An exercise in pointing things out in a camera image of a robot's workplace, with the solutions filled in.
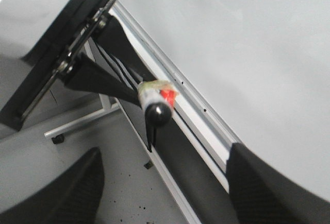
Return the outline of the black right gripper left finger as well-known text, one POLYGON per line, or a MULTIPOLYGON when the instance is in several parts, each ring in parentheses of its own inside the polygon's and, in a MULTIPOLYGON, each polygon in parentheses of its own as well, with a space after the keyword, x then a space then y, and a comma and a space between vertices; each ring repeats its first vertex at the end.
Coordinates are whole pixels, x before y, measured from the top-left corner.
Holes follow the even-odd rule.
POLYGON ((98 147, 46 187, 1 213, 1 223, 94 223, 104 189, 98 147))

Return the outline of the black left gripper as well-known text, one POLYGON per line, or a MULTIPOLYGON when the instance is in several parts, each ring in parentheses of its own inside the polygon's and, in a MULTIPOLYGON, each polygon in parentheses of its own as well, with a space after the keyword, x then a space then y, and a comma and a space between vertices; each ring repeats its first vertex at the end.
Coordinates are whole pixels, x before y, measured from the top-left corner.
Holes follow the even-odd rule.
POLYGON ((117 80, 86 54, 80 53, 95 32, 95 42, 108 54, 119 59, 131 75, 141 81, 152 81, 147 69, 129 42, 120 22, 106 14, 116 0, 69 0, 50 27, 24 59, 34 66, 1 109, 1 123, 21 130, 35 106, 57 78, 66 77, 66 88, 115 97, 139 105, 137 93, 117 80))

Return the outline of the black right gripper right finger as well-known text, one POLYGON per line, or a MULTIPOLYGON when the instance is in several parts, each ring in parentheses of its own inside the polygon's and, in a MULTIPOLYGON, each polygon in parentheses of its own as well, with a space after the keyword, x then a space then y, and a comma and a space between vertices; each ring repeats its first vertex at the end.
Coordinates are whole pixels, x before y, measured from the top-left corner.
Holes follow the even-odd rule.
POLYGON ((329 223, 329 202, 234 143, 226 163, 229 197, 240 223, 329 223))

